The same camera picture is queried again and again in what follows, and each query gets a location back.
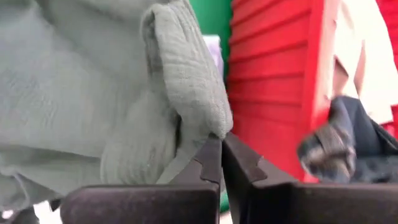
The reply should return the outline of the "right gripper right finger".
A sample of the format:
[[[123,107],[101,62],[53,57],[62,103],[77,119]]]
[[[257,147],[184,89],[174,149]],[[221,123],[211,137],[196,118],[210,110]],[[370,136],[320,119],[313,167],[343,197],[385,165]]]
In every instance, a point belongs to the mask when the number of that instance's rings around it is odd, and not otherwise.
[[[397,224],[396,184],[304,184],[232,133],[222,166],[236,224]]]

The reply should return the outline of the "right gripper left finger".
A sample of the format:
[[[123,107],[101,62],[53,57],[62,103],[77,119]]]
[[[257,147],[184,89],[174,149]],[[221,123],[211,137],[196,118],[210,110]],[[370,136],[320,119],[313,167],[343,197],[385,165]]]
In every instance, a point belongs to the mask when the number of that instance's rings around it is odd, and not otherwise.
[[[64,224],[218,224],[221,140],[206,143],[169,184],[78,189],[60,208]]]

